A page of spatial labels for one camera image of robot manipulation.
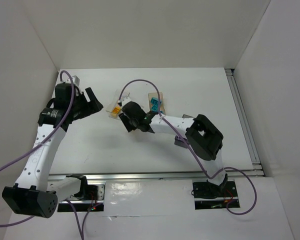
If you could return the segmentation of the teal small lego brick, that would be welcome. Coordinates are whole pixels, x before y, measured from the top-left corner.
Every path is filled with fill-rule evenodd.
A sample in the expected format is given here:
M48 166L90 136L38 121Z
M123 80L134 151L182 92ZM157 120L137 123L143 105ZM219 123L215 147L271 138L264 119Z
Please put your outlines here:
M158 112L159 108L158 108L157 105L153 105L150 110L153 111L153 112Z

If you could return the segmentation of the yellow lego brick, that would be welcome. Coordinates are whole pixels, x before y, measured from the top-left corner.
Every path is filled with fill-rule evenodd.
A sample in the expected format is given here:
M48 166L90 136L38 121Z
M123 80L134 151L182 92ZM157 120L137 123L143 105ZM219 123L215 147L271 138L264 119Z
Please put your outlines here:
M116 107L113 108L111 113L114 114L114 115L117 115L120 111L121 111L121 108L116 106Z

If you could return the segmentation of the teal long lego brick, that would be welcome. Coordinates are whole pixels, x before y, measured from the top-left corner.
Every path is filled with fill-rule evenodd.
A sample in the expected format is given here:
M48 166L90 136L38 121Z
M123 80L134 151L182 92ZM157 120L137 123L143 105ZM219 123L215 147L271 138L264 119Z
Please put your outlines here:
M151 106L153 106L153 105L155 105L155 106L160 106L161 103L162 103L162 102L161 102L160 100L158 100L157 98L155 98L155 97L152 97L151 100L150 100Z

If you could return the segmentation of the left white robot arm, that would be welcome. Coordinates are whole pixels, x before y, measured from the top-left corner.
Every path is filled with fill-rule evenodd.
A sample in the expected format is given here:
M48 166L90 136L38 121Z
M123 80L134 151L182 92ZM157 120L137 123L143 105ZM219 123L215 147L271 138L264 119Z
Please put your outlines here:
M37 136L23 171L13 186L6 186L2 198L15 214L50 218L60 202L74 196L90 197L97 187L88 185L87 178L69 174L56 184L48 184L52 163L69 125L103 109L93 90L81 92L70 83L59 83L52 98L41 111Z

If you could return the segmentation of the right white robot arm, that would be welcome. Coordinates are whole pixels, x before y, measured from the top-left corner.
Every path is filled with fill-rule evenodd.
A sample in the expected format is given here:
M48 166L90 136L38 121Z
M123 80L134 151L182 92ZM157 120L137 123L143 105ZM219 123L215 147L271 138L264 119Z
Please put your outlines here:
M119 118L128 132L138 129L144 133L179 136L203 168L208 182L217 187L225 184L227 175L222 160L224 136L205 115L191 118L145 112L130 98L122 99L118 104L122 111Z

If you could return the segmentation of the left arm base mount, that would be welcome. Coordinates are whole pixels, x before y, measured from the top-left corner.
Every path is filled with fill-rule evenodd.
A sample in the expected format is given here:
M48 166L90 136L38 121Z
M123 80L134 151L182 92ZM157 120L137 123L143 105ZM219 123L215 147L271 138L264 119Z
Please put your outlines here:
M92 208L93 212L103 212L106 189L105 183L88 183L86 187L84 194L81 195L79 192L75 192L80 189L78 183L64 183L61 186L57 186L55 191L59 203L56 211L58 213L73 212L72 207L67 202L68 200L79 213L87 212L90 208Z

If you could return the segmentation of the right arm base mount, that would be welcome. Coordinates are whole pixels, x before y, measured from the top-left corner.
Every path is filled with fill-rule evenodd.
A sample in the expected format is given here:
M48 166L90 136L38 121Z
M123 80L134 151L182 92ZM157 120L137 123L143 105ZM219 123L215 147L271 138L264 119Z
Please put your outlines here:
M237 187L234 181L228 181L224 189L219 192L212 190L209 183L200 181L192 183L191 195L194 197L195 210L214 210L240 208Z

